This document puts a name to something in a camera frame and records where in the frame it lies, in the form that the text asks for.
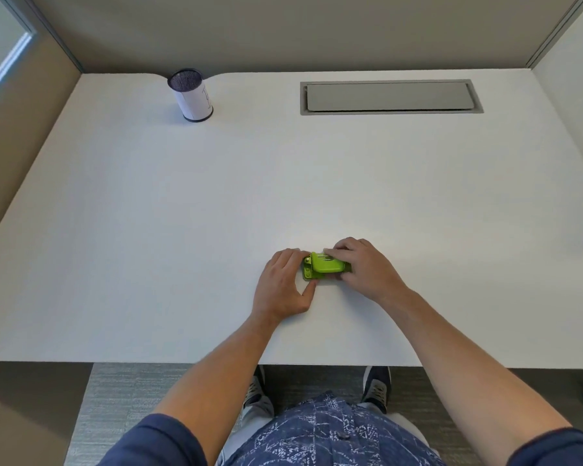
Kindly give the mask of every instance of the navy sleeve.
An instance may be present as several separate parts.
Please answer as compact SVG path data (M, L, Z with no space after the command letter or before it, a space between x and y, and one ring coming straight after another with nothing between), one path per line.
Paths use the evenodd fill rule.
M583 466L583 432L564 428L545 433L517 449L507 466Z
M151 414L129 430L99 466L207 466L199 440L179 420Z

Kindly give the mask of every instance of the green hole punch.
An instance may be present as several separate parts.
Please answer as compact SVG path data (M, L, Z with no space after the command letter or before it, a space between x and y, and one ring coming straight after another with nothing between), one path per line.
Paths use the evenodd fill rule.
M302 277L306 281L322 280L328 273L351 272L352 265L332 258L326 253L311 252L302 261Z

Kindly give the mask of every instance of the pen holder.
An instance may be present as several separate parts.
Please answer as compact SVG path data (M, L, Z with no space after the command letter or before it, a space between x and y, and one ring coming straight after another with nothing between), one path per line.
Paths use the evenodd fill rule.
M214 113L199 71L193 68L179 70L168 78L168 86L173 90L179 108L188 121L205 121Z

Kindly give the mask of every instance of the white desk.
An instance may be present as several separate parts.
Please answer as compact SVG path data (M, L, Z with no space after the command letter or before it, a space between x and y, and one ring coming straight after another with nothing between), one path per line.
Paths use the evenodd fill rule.
M299 112L301 81L439 78L472 79L485 112ZM583 159L530 71L207 87L214 115L190 124L163 77L82 76L0 224L0 360L196 361L275 250L354 235L502 363L583 368ZM334 282L262 361L418 364Z

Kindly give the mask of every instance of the shoe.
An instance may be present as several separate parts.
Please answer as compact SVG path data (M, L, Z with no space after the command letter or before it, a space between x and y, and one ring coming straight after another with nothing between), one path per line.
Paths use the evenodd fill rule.
M363 397L361 403L370 402L387 413L391 395L391 370L388 366L368 366L363 376Z
M256 404L265 396L264 393L265 385L265 372L264 367L257 365L255 368L255 373L253 374L253 379L250 382L249 390L244 397L244 409L250 405Z

